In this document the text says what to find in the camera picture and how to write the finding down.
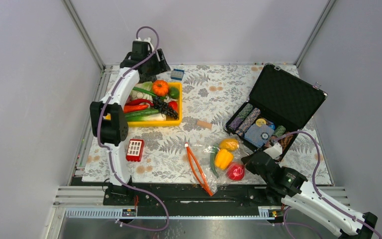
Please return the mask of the fake orange tangerine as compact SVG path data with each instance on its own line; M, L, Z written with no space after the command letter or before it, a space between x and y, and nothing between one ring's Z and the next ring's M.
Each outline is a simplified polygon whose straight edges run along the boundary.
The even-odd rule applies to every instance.
M165 97L169 92L169 85L164 80L156 80L152 85L152 91L156 96Z

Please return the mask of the red fake apple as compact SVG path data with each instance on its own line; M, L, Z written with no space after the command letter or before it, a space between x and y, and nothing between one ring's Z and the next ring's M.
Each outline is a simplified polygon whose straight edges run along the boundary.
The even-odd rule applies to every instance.
M240 181L245 176L245 167L241 163L232 162L226 171L226 176L232 181Z

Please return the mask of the clear zip top bag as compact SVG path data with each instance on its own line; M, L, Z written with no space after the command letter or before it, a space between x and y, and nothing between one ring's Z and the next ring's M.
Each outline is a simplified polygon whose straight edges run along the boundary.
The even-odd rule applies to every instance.
M244 144L237 137L225 137L208 143L185 143L186 157L191 171L209 195L214 196L221 186L245 179L247 169L241 158L246 156Z

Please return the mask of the yellow fake bell pepper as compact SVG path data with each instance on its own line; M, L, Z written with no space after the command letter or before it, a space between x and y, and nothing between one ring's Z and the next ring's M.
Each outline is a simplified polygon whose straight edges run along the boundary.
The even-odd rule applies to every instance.
M215 166L221 170L225 170L229 164L233 161L234 155L226 149L218 151L215 157Z

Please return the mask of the dark green fake pepper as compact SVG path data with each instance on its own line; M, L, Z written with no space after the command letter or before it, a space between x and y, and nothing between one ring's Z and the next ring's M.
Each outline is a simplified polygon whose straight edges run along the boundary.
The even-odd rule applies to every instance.
M219 177L219 174L217 173L215 168L215 157L217 153L218 153L218 147L212 146L210 151L209 163L210 163L210 170L216 178Z

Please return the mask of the orange fake carrot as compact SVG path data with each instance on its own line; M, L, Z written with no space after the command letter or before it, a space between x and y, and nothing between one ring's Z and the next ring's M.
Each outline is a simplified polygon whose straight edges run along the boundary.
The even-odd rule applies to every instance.
M124 108L123 108L123 112L125 114L132 113L132 112L137 112L137 111L145 110L148 107L149 107L149 105L135 105L135 106L125 105Z

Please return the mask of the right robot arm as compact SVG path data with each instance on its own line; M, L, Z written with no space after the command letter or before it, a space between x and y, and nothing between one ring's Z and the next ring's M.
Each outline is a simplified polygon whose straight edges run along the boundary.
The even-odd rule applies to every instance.
M259 175L266 183L268 203L290 206L322 224L340 239L370 239L377 216L360 213L315 187L297 170L281 167L264 151L241 158L245 168Z

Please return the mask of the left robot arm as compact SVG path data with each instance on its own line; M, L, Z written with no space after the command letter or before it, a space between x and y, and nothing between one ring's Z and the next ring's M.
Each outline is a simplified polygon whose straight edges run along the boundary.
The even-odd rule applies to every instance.
M126 160L128 123L123 108L140 79L155 80L158 74L170 71L163 50L150 41L134 40L132 50L120 64L118 78L106 95L91 102L90 117L94 137L109 156L109 182L119 187L115 198L124 205L134 200L133 189L124 186L131 181Z

